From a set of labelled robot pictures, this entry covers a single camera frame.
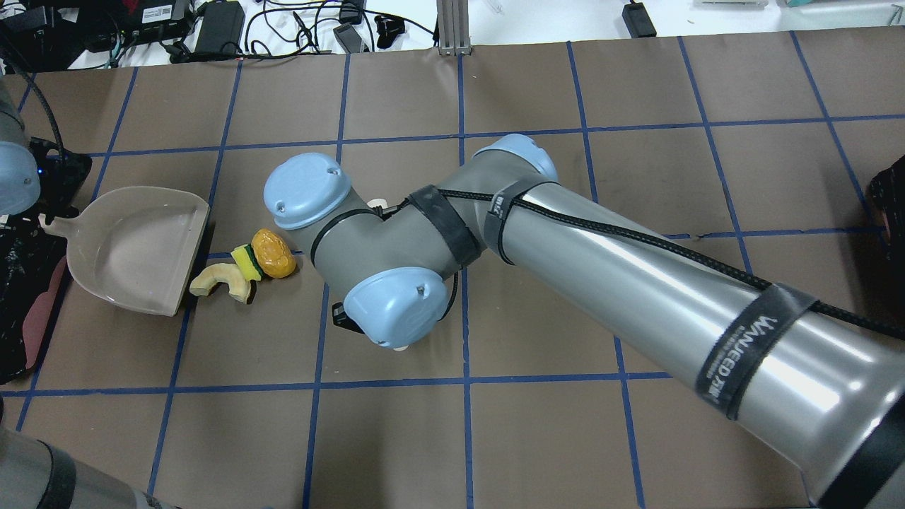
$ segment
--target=metal bracket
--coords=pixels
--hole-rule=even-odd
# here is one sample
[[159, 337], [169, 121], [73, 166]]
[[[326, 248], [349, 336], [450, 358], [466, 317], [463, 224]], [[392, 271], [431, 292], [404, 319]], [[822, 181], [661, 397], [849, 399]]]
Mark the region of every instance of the metal bracket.
[[472, 53], [468, 35], [468, 0], [437, 0], [437, 28], [440, 55]]

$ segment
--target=power adapter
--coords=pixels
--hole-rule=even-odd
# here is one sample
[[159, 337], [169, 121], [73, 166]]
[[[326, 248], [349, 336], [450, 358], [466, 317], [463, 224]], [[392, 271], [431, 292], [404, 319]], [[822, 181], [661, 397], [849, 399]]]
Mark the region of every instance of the power adapter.
[[203, 21], [195, 52], [238, 53], [239, 35], [245, 24], [242, 6], [238, 2], [208, 2], [201, 5], [198, 11]]
[[647, 9], [641, 2], [632, 1], [623, 7], [623, 20], [633, 39], [657, 36], [657, 29], [653, 28], [651, 17], [647, 15]]

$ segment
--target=black velcro strap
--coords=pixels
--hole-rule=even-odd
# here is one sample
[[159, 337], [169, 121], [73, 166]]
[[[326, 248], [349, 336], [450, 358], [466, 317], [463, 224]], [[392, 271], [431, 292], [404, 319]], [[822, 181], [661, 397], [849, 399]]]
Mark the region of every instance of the black velcro strap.
[[905, 463], [905, 398], [899, 398], [817, 504], [825, 509], [864, 509]]
[[318, 246], [320, 245], [320, 241], [324, 239], [324, 235], [332, 230], [333, 226], [338, 225], [349, 217], [357, 216], [359, 214], [373, 214], [374, 216], [380, 217], [377, 212], [370, 208], [353, 208], [352, 210], [347, 210], [346, 212], [343, 212], [342, 214], [339, 214], [338, 216], [330, 219], [329, 222], [320, 229], [318, 236], [314, 237], [314, 242], [311, 243], [311, 252], [309, 253], [308, 258], [310, 258], [312, 265], [318, 266], [318, 264], [314, 261], [314, 254], [318, 252]]
[[484, 243], [492, 252], [502, 258], [503, 262], [514, 265], [503, 251], [503, 227], [506, 225], [506, 218], [509, 217], [512, 209], [512, 202], [531, 189], [547, 182], [556, 183], [539, 173], [527, 175], [493, 195], [491, 208], [487, 211], [487, 218], [484, 219]]
[[41, 443], [51, 454], [51, 473], [35, 509], [69, 509], [75, 494], [75, 462], [60, 449]]
[[735, 420], [745, 389], [761, 361], [815, 302], [813, 296], [783, 284], [768, 287], [713, 345], [698, 373], [698, 395], [729, 420]]
[[453, 205], [435, 186], [424, 186], [408, 196], [408, 202], [431, 222], [452, 257], [460, 267], [466, 267], [481, 256], [481, 244], [468, 225], [462, 221]]

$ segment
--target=sponge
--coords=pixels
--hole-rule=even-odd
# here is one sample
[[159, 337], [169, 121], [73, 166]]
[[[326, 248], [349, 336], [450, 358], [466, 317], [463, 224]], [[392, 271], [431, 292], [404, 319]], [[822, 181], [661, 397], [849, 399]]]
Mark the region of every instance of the sponge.
[[239, 265], [245, 281], [260, 281], [264, 276], [264, 271], [258, 265], [258, 261], [254, 258], [254, 251], [251, 244], [240, 245], [236, 247], [230, 255], [235, 260], [235, 264]]

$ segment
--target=black power brick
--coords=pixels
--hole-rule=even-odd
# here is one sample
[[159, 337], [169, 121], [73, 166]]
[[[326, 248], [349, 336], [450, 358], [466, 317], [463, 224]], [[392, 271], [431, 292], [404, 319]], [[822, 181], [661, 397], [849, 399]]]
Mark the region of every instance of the black power brick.
[[365, 0], [347, 0], [339, 8], [339, 22], [348, 24], [361, 23], [365, 15]]
[[226, 53], [239, 50], [239, 35], [245, 24], [245, 12], [238, 2], [208, 2], [199, 7], [201, 32], [195, 53]]
[[633, 39], [657, 36], [657, 29], [653, 28], [651, 17], [647, 15], [647, 9], [641, 2], [632, 2], [623, 7], [623, 19]]

